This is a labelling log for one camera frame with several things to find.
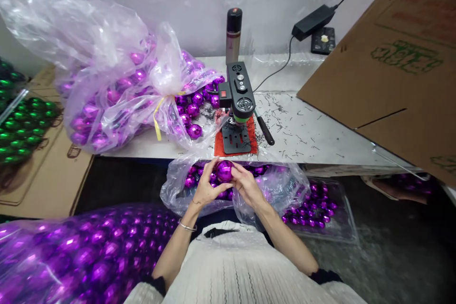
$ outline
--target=silver bracelet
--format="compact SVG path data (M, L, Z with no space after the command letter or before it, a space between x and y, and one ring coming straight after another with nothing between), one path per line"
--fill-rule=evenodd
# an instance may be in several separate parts
M188 231L191 231L191 232L194 232L194 231L196 231L197 225L195 225L195 228L190 228L190 227L187 227L187 226L185 226L185 225L183 225L183 224L182 224L182 222L181 222L181 220L180 220L180 219L179 219L178 223L179 223L179 224L180 224L180 226L181 226L182 228L184 228L185 230L188 230Z

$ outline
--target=black power cord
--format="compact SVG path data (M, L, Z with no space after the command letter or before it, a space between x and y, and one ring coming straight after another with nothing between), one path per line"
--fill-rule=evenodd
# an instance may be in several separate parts
M332 10L332 15L328 16L329 19L327 20L327 22L329 22L329 21L331 20L331 18L332 18L333 15L334 15L334 11L335 11L343 2L344 2L344 0L341 0L341 2L339 2L339 4L335 5L335 6L332 7L331 9L330 9L330 8L327 8L328 10ZM301 38L298 38L298 40L299 40L299 41L302 41L302 40L303 40L305 37L307 37L307 36L308 36L308 35L303 36L303 37L301 37ZM293 40L293 38L294 38L294 36L292 36L291 39L290 39L290 46L289 46L289 48L288 48L288 59L287 59L286 63L284 64L284 66L281 67L280 69L278 69L277 71L275 71L274 73L270 74L268 77L266 77L266 78L263 80L263 82L261 82L260 85L259 85L258 87L256 87L256 89L255 89L253 92L257 91L258 88L261 87L261 85L262 85L269 77L271 77L271 76L277 74L279 71L282 71L282 70L288 65L288 62L290 61L290 58L291 58L291 41Z
M288 62L290 61L290 58L291 58L291 41L293 40L293 38L294 38L294 36L292 36L291 39L290 39L290 44L289 44L289 46L288 46L288 59L287 59L287 61L285 62L284 66L281 67L280 69L278 69L277 71L275 71L274 73L270 74L268 77L266 77L266 78L263 80L263 82L261 82L260 85L259 85L258 87L255 88L255 90L254 90L253 92L257 91L257 89L258 89L259 87L261 87L261 85L262 85L269 77L271 77L271 76L277 74L279 71L282 71L282 70L284 69L284 67L286 67L286 66L288 65Z

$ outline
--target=cardboard box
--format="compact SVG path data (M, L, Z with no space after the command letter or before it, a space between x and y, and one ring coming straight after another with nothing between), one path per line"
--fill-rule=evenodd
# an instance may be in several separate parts
M30 89L58 100L53 79L53 67L45 68ZM0 171L0 214L37 219L73 215L92 159L68 139L59 116L27 162Z
M297 96L456 186L456 0L375 0Z

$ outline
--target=woman's right hand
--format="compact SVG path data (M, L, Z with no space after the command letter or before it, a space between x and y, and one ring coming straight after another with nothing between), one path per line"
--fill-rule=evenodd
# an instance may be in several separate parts
M239 191L247 205L257 211L267 205L267 201L258 187L253 174L244 169L242 165L233 162L234 168L231 168L231 175L234 187Z

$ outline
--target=plastic bag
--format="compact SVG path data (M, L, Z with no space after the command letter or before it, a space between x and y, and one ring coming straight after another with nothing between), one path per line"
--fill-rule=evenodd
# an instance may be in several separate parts
M175 95L222 76L181 51L167 23L156 32L112 0L0 0L7 28L57 67L70 139L91 153L125 145L144 129L160 130L184 149L203 148L224 123L189 136Z
M176 225L166 208L142 203L2 224L0 303L123 303Z
M257 162L261 159L280 160L266 150L260 150L259 154L245 154L239 158L247 161L236 161L250 171L256 167L265 167L263 174L256 175L256 181L267 201L273 206L279 215L283 215L290 206L299 207L307 193L310 193L310 185L307 177L296 163L286 162ZM210 156L201 154L187 154L173 160L168 167L166 182L161 187L160 197L165 206L179 216L183 216L187 210L199 181L196 171L195 184L186 187L185 182L192 166L203 167L210 161ZM248 206L236 189L232 191L232 200L229 192L226 195L206 205L201 216L205 216L222 209L234 208L237 218L246 224L258 227L253 209Z

